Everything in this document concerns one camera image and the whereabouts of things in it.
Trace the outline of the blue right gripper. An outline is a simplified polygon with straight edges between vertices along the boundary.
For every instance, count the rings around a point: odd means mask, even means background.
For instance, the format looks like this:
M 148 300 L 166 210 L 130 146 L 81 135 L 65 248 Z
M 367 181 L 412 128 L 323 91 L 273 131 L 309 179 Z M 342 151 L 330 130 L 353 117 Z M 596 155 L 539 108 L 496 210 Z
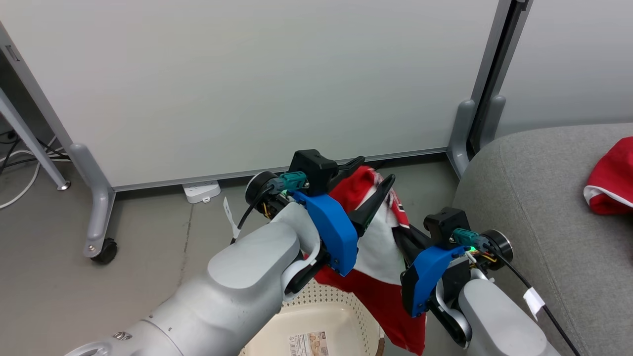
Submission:
M 417 318 L 426 312 L 427 300 L 450 263 L 470 248 L 457 246 L 445 250 L 432 246 L 432 239 L 411 224 L 408 230 L 394 230 L 393 237 L 407 269 L 402 276 L 403 307 Z

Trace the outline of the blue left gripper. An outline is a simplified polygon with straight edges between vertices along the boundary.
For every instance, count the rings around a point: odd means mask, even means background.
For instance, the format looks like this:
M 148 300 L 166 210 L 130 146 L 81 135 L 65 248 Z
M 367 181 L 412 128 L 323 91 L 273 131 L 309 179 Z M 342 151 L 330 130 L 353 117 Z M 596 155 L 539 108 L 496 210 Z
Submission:
M 357 156 L 338 166 L 337 181 L 352 176 L 365 162 L 364 156 Z M 357 262 L 358 237 L 362 237 L 378 212 L 396 181 L 394 174 L 380 182 L 368 199 L 348 218 L 341 204 L 328 194 L 308 196 L 293 191 L 292 198 L 305 205 L 308 215 L 318 230 L 321 241 L 330 255 L 330 267 L 339 275 L 346 276 Z

